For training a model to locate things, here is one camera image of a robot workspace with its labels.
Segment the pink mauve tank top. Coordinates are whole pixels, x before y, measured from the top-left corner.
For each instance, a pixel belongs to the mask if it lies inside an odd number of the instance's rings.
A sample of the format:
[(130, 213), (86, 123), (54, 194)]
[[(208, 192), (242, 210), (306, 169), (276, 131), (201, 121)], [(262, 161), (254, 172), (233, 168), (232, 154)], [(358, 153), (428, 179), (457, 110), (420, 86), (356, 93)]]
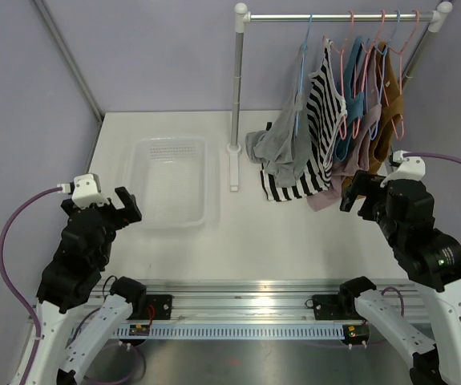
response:
[(346, 138), (334, 145), (333, 164), (328, 189), (308, 197), (310, 208), (317, 212), (340, 200), (343, 189), (358, 170), (370, 169), (369, 154), (376, 124), (381, 115), (379, 89), (374, 75), (376, 59), (362, 56), (362, 43), (356, 41), (343, 73), (346, 110)]

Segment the teal blue tank top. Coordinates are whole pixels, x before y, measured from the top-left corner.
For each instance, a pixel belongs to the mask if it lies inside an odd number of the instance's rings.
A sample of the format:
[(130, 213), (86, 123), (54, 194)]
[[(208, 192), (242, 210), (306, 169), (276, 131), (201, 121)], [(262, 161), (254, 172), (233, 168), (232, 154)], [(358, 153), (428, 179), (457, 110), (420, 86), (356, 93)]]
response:
[(340, 136), (337, 138), (334, 146), (334, 160), (344, 161), (350, 148), (350, 142), (353, 139), (353, 124), (363, 117), (364, 92), (358, 91), (354, 94), (355, 85), (355, 67), (360, 63), (362, 55), (362, 36), (357, 36), (350, 51), (346, 68), (343, 72), (344, 93), (346, 100), (346, 138), (343, 140)]

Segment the black white striped tank top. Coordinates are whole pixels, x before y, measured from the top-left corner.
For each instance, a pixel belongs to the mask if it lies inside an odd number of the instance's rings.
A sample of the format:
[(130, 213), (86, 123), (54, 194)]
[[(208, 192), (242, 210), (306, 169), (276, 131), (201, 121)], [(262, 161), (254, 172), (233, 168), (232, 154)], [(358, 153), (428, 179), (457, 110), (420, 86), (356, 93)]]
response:
[(281, 187), (275, 177), (261, 168), (261, 187), (268, 201), (293, 201), (317, 197), (330, 190), (334, 146), (340, 138), (339, 128), (346, 117), (346, 101), (340, 95), (334, 81), (331, 63), (333, 43), (325, 39), (320, 67), (308, 74), (310, 92), (303, 115), (309, 129), (309, 159), (301, 170), (301, 176), (287, 187)]

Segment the grey tank top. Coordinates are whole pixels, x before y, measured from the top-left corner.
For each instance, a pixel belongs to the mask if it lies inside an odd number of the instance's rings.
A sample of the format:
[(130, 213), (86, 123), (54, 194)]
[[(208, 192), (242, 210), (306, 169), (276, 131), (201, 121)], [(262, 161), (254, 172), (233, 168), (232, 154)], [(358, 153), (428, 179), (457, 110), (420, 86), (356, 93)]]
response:
[(294, 186), (311, 154), (304, 94), (291, 93), (270, 129), (248, 133), (245, 149), (251, 162), (262, 164), (273, 176), (276, 186)]

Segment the light blue hanger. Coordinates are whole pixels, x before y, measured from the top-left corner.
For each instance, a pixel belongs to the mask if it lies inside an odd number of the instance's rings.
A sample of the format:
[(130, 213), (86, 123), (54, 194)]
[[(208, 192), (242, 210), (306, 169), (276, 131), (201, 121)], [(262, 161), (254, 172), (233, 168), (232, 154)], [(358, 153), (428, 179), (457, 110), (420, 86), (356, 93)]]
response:
[(313, 14), (309, 15), (308, 18), (308, 23), (307, 23), (307, 29), (305, 33), (305, 37), (303, 40), (303, 43), (300, 47), (300, 53), (301, 53), (301, 60), (300, 60), (300, 67), (299, 67), (299, 73), (298, 73), (298, 80), (297, 80), (297, 94), (296, 94), (296, 115), (295, 115), (295, 122), (294, 122), (294, 134), (297, 136), (299, 132), (299, 127), (300, 127), (300, 121), (301, 121), (301, 109), (302, 109), (302, 101), (301, 98), (303, 96), (303, 88), (304, 88), (304, 76), (305, 76), (305, 56), (307, 52), (307, 46), (308, 46), (308, 40), (309, 40), (309, 33), (311, 29), (313, 21)]

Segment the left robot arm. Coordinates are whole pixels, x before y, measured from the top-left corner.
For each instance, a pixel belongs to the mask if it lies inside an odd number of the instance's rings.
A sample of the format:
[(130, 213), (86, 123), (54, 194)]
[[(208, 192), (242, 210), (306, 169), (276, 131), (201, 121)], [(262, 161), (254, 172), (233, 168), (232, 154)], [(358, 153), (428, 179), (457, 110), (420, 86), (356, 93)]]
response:
[(127, 277), (118, 278), (94, 319), (74, 340), (70, 333), (91, 291), (109, 262), (117, 231), (141, 221), (135, 196), (126, 188), (115, 189), (123, 206), (110, 199), (87, 195), (87, 204), (74, 198), (61, 207), (68, 216), (59, 246), (42, 272), (32, 306), (15, 288), (3, 261), (4, 244), (16, 215), (12, 214), (0, 235), (0, 273), (12, 294), (24, 305), (33, 327), (13, 384), (79, 384), (87, 369), (120, 323), (140, 318), (147, 309), (147, 289)]

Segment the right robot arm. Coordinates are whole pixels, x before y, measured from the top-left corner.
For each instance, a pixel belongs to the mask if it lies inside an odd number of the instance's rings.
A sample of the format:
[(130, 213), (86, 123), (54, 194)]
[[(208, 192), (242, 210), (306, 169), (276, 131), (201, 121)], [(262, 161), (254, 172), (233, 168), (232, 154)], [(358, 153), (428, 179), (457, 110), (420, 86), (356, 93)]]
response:
[(413, 176), (395, 179), (358, 171), (340, 210), (365, 198), (358, 215), (378, 225), (395, 260), (426, 308), (432, 338), (393, 310), (368, 278), (340, 285), (338, 310), (373, 325), (403, 357), (414, 384), (461, 384), (461, 245), (435, 228), (435, 199)]

